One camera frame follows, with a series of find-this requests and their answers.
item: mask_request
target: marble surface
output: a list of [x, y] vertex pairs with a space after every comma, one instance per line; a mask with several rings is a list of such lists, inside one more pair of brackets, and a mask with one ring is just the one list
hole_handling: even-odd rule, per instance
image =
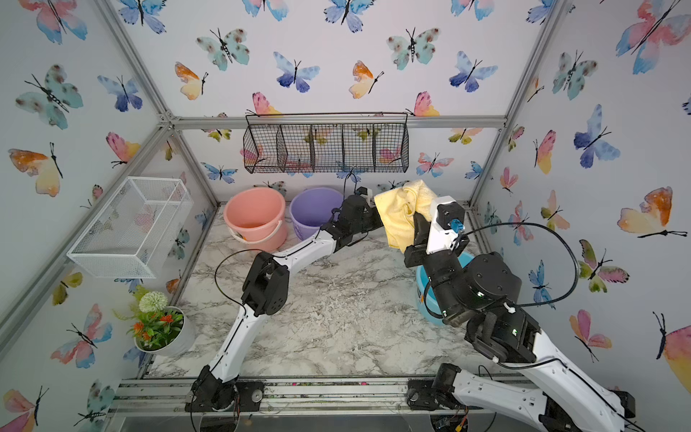
[[[298, 243], [289, 227], [283, 249]], [[238, 306], [214, 284], [219, 262], [243, 245], [215, 219], [178, 306], [197, 337], [179, 357], [155, 357], [146, 377], [197, 377], [230, 330]], [[466, 249], [478, 254], [471, 242]], [[221, 288], [239, 299], [256, 252], [242, 252], [218, 273]], [[465, 327], [438, 327], [417, 309], [415, 270], [390, 248], [383, 228], [352, 247], [290, 275], [288, 299], [254, 340], [242, 376], [435, 374], [442, 362], [477, 370], [495, 365], [463, 340]]]

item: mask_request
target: yellow towel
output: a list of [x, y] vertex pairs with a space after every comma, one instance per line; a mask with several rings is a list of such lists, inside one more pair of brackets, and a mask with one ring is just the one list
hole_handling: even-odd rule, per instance
[[406, 183], [403, 187], [375, 196], [377, 211], [386, 230], [389, 246], [401, 252], [413, 244], [415, 212], [431, 221], [430, 204], [437, 195], [422, 180]]

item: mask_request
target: white flower pot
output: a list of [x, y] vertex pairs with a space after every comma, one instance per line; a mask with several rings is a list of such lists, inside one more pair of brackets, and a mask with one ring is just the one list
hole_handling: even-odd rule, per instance
[[192, 344], [194, 344], [194, 339], [196, 338], [196, 333], [194, 331], [194, 323], [191, 319], [187, 317], [187, 315], [184, 314], [183, 311], [181, 311], [179, 308], [176, 308], [175, 306], [167, 306], [164, 310], [175, 311], [182, 314], [182, 330], [180, 331], [180, 333], [178, 333], [178, 337], [173, 339], [173, 341], [170, 344], [154, 351], [145, 350], [140, 345], [137, 338], [134, 338], [134, 344], [140, 351], [144, 351], [145, 353], [161, 355], [163, 357], [175, 357], [176, 355], [185, 353], [190, 348], [192, 348]]

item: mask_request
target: purple bucket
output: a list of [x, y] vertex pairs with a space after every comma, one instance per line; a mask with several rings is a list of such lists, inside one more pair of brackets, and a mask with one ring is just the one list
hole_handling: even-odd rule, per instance
[[302, 191], [290, 202], [290, 218], [295, 235], [305, 240], [329, 221], [331, 210], [343, 204], [343, 194], [329, 187]]

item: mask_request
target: black wire basket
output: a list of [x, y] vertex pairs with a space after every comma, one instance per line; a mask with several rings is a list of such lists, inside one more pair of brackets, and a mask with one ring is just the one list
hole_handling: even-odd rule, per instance
[[252, 114], [246, 118], [243, 159], [250, 173], [403, 173], [408, 169], [405, 113]]

